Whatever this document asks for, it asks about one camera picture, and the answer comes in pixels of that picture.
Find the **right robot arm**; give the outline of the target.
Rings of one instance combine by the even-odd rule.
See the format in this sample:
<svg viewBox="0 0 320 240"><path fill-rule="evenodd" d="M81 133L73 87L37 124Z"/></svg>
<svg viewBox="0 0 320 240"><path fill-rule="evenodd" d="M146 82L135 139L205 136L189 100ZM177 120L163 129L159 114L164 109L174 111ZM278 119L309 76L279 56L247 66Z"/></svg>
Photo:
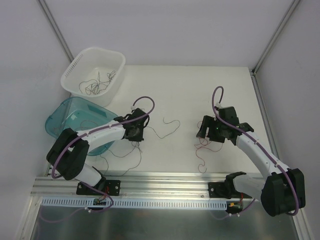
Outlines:
<svg viewBox="0 0 320 240"><path fill-rule="evenodd" d="M228 174L223 183L209 185L213 194L231 199L239 194L261 202L272 217L281 214L296 215L306 205L305 178L298 168L292 169L267 150L254 129L241 123L234 107L216 107L215 116L205 115L197 138L224 143L229 140L257 167L263 179L250 177L243 171Z"/></svg>

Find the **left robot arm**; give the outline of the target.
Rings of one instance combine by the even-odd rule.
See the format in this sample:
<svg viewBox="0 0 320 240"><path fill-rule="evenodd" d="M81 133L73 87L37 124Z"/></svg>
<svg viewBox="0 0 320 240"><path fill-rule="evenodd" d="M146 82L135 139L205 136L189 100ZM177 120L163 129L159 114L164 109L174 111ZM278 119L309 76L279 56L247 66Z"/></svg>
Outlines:
<svg viewBox="0 0 320 240"><path fill-rule="evenodd" d="M126 116L88 130L63 130L46 156L52 165L51 177L79 181L79 195L106 195L109 183L99 170L86 164L88 153L123 139L143 141L145 122L149 119L147 113L136 108Z"/></svg>

